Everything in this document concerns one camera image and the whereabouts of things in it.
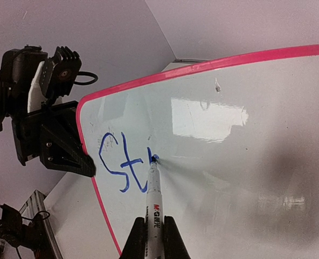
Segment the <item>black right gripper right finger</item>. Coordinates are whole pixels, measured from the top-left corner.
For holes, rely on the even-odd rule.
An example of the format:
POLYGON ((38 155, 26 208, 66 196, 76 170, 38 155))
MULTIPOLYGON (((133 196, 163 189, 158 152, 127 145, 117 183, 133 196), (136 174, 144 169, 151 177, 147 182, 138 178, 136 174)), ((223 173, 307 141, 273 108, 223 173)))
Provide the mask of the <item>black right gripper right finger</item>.
POLYGON ((163 246, 165 259, 191 259, 172 216, 164 217, 163 246))

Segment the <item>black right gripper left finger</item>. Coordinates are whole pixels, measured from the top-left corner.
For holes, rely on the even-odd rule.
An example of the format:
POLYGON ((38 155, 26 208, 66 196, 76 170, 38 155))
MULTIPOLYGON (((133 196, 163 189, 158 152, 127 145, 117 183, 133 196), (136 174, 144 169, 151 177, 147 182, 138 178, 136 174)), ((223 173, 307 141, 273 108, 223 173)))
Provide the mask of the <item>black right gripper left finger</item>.
POLYGON ((143 217, 137 217, 119 259, 144 259, 145 240, 145 219, 143 217))

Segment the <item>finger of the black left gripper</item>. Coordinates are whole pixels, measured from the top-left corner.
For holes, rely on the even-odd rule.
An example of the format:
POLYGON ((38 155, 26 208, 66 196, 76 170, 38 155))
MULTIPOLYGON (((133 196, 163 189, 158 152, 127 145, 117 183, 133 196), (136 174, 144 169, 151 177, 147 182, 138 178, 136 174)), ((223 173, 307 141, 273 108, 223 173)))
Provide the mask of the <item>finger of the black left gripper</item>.
POLYGON ((82 149, 75 115, 58 115, 42 122, 39 157, 47 169, 95 176, 93 159, 82 149))

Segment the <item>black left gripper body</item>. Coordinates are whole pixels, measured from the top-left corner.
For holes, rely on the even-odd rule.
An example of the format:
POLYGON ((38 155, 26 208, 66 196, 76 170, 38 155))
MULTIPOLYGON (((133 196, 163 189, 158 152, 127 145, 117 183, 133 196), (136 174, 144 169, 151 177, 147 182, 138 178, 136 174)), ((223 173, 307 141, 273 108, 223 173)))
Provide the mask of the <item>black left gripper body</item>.
POLYGON ((78 137, 75 122, 77 105, 77 101, 69 101, 12 118, 17 158, 23 166, 40 155, 40 129, 45 122, 54 123, 54 135, 57 137, 78 137))

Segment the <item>white marker pen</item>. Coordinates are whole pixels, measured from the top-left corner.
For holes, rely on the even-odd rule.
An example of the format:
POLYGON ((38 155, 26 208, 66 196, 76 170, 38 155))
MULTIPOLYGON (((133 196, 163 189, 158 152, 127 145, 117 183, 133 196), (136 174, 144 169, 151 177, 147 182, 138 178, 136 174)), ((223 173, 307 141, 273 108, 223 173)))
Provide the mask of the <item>white marker pen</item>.
POLYGON ((156 157, 152 156, 148 172, 148 190, 146 198, 145 258, 164 258, 163 220, 160 171, 157 166, 156 157))

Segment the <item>pink framed whiteboard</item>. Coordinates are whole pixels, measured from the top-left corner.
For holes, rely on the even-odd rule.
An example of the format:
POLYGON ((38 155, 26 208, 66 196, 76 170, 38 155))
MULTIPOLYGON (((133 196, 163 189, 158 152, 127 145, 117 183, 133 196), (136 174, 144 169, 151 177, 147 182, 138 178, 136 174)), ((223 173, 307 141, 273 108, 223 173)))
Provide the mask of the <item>pink framed whiteboard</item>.
POLYGON ((163 212, 192 258, 319 258, 319 44, 184 66, 83 97, 102 257, 145 215, 155 156, 163 212))

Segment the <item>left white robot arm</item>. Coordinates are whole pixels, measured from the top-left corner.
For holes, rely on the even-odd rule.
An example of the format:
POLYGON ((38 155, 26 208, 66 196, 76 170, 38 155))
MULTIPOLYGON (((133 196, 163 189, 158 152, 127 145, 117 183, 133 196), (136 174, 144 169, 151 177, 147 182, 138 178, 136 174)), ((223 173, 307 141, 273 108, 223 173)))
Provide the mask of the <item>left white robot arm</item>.
MULTIPOLYGON (((79 138, 78 103, 61 104, 70 94, 77 76, 83 76, 81 59, 66 46, 49 57, 40 46, 7 51, 0 68, 0 131, 3 120, 12 119, 13 138, 19 162, 39 158, 48 169, 93 177, 96 166, 85 154, 79 138)), ((50 228, 50 213, 44 196, 34 192, 29 217, 8 205, 1 205, 0 256, 3 243, 30 249, 35 258, 61 258, 50 228)))

